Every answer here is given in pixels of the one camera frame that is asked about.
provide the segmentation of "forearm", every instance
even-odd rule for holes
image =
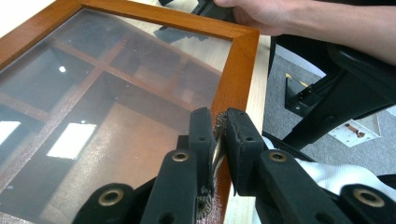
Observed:
[[[287,13],[287,34],[349,46],[396,65],[396,7],[295,1]]]

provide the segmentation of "skin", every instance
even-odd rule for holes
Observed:
[[[313,0],[215,0],[238,23],[263,35],[300,35],[340,44],[396,65],[396,7],[355,7]]]

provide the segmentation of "floor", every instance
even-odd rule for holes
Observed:
[[[304,59],[280,46],[268,79],[263,129],[282,139],[300,117],[284,108],[285,74],[307,83],[314,83],[324,74]],[[303,149],[314,160],[327,164],[355,164],[376,175],[396,174],[396,117],[395,107],[379,112],[381,137],[347,147],[329,134]]]

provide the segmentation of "black chair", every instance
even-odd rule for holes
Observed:
[[[360,119],[396,104],[396,67],[354,49],[328,44],[340,67],[335,76],[297,91],[288,85],[285,107],[301,115],[283,141],[301,150],[350,119]]]

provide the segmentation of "glass panel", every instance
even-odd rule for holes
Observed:
[[[210,107],[231,43],[82,10],[0,72],[0,212],[70,223],[137,188]]]

